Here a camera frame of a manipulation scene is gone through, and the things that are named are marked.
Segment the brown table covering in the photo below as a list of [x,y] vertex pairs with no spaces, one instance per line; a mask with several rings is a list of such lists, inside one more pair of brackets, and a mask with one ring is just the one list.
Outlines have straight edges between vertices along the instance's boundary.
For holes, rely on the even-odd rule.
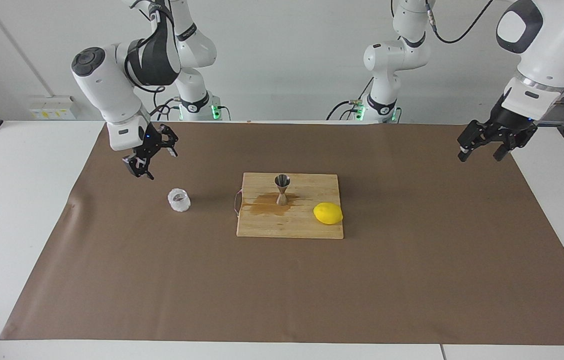
[[[102,131],[2,339],[564,345],[563,246],[462,127],[172,127],[154,181]],[[344,240],[236,237],[245,172],[337,174]]]

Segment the liquid spill on cutting board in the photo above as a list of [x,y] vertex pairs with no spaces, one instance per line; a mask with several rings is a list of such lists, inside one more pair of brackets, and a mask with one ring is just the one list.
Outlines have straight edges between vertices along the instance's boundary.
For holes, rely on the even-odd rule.
[[277,216],[283,216],[288,210],[293,207],[293,203],[296,199],[300,198],[293,193],[286,194],[287,205],[280,206],[276,203],[280,193],[264,193],[255,198],[253,203],[245,202],[242,204],[241,209],[246,210],[252,215],[262,215],[262,214],[273,214]]

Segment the white table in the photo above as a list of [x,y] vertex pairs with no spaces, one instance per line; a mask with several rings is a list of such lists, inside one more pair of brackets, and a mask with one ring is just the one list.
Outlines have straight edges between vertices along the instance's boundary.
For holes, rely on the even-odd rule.
[[[0,128],[0,332],[91,152],[101,121],[8,121]],[[540,129],[515,161],[564,245],[564,140]],[[0,341],[0,358],[562,359],[564,346]]]

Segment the yellow lemon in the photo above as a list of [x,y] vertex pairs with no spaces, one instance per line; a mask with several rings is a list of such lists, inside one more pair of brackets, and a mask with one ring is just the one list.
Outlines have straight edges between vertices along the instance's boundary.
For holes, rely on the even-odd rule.
[[327,225],[337,224],[344,218],[342,208],[332,202],[321,202],[313,208],[315,218]]

